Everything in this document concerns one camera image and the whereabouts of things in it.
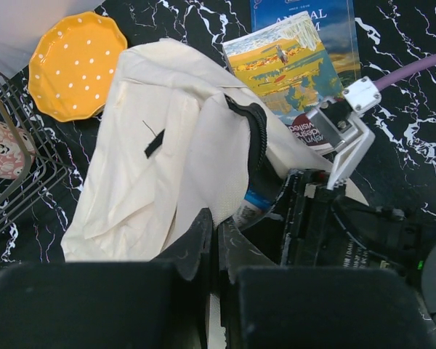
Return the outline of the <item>pink ghost pattern mug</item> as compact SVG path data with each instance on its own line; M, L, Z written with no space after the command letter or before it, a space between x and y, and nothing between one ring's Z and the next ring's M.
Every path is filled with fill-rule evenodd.
M25 155L6 123L0 121L0 179L14 180L25 166Z

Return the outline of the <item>cream canvas backpack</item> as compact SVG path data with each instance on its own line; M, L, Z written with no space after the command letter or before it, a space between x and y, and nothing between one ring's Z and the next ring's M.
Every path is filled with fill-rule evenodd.
M202 209L215 225L233 216L249 186L251 129L229 102L262 112L265 158L277 176L331 170L197 49L174 39L132 47L119 56L84 188L61 240L65 261L148 261Z

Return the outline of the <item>blue Animal Farm book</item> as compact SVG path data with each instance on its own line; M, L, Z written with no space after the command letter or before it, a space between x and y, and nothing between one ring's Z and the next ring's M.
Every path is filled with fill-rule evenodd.
M251 29L258 31L307 12L346 87L360 78L360 58L352 0L253 0Z

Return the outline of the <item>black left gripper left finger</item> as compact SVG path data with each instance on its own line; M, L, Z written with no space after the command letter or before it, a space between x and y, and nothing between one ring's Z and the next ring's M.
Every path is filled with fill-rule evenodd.
M149 262L0 272L0 348L205 348L212 232L202 209Z

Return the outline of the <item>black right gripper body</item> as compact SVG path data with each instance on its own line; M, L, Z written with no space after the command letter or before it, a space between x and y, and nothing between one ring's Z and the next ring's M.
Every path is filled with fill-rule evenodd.
M436 222L421 212L369 206L327 189L319 170L291 170L280 265L375 268L396 273L412 288L436 347Z

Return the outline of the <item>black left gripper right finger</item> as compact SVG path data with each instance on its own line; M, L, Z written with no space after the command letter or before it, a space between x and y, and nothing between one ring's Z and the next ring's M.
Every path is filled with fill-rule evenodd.
M217 229L228 348L429 348L413 292L379 269L281 267L232 222Z

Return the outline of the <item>yellow blue picture book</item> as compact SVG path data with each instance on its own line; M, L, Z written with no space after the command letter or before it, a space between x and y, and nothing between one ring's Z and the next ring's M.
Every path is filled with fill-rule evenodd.
M308 12L300 12L222 45L227 65L291 130L322 155L333 147L308 120L325 97L338 97L341 80Z

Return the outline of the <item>yellow polka dot plate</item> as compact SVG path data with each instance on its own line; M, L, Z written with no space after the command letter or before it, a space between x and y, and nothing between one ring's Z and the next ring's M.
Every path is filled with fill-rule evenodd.
M61 19L41 37L28 64L28 91L37 108L60 122L99 113L126 48L110 17L83 12Z

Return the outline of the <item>light blue coin book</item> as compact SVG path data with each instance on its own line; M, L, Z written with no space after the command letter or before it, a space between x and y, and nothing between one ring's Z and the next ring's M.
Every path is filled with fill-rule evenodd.
M272 206L274 198L256 192L253 188L247 190L238 210L233 214L237 228L245 228L261 217Z

